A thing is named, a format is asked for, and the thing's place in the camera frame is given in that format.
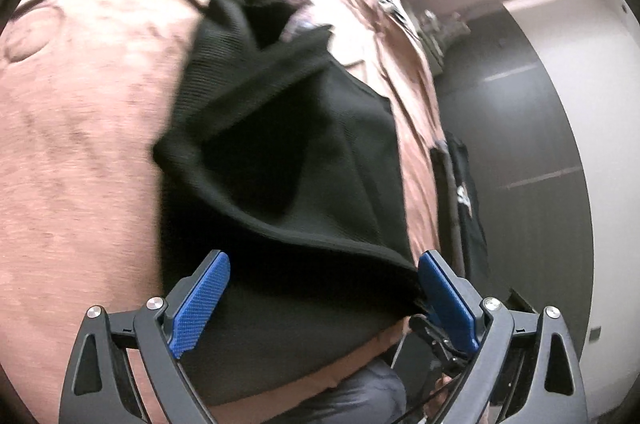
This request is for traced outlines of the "person's right hand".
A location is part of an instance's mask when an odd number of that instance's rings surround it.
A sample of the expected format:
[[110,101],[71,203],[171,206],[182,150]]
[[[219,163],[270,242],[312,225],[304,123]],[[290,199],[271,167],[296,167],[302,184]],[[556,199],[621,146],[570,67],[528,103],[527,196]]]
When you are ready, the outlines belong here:
[[452,378],[446,374],[436,381],[434,388],[428,395],[428,400],[423,406],[423,413],[427,418],[434,418],[438,415],[440,408],[445,404],[449,397],[447,385],[452,381]]

